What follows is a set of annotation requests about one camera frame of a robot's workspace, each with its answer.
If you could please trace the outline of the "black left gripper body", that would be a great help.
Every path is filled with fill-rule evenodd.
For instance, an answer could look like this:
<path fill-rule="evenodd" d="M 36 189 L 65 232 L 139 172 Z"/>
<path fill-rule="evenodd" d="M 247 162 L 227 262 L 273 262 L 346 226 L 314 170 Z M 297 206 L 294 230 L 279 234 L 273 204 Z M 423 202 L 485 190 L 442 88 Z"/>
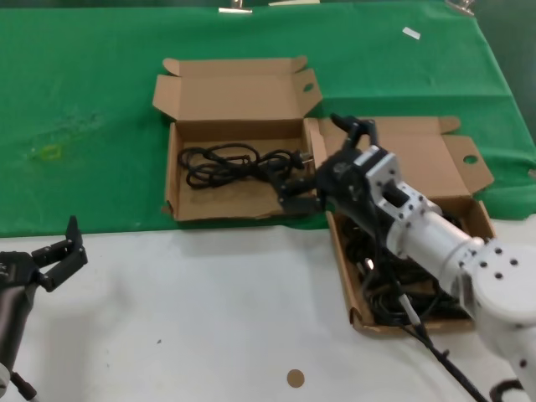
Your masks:
<path fill-rule="evenodd" d="M 13 367 L 38 287 L 36 252 L 1 253 L 1 364 Z"/>

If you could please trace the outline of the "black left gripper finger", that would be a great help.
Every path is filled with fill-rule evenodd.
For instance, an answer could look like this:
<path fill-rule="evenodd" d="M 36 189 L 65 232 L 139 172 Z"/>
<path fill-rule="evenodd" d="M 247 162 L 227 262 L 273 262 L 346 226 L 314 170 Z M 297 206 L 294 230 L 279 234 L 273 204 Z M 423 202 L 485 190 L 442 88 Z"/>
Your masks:
<path fill-rule="evenodd" d="M 47 292 L 52 292 L 88 263 L 78 220 L 71 215 L 65 239 L 31 253 L 38 267 L 35 279 Z"/>

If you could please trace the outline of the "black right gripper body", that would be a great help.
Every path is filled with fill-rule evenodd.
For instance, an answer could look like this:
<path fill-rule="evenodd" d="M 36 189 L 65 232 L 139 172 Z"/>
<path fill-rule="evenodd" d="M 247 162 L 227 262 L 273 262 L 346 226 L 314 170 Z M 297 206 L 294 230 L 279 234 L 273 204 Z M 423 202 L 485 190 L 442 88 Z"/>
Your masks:
<path fill-rule="evenodd" d="M 345 215 L 360 229 L 379 228 L 371 186 L 363 169 L 378 150 L 375 145 L 365 152 L 343 146 L 321 164 L 316 171 L 316 188 L 324 211 Z"/>

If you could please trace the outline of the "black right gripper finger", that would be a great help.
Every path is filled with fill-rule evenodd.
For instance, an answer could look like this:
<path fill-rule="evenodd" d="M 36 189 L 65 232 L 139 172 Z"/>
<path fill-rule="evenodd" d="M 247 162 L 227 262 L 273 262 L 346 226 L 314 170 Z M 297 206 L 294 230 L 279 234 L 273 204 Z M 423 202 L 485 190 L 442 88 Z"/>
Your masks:
<path fill-rule="evenodd" d="M 378 145 L 378 134 L 374 120 L 363 120 L 354 116 L 340 116 L 335 113 L 330 115 L 330 119 L 337 128 L 347 133 L 347 138 L 342 146 L 343 150 L 355 149 L 362 136 L 368 137 L 371 146 Z"/>
<path fill-rule="evenodd" d="M 326 209 L 325 197 L 317 193 L 317 178 L 308 175 L 275 181 L 277 201 L 286 214 L 316 214 Z"/>

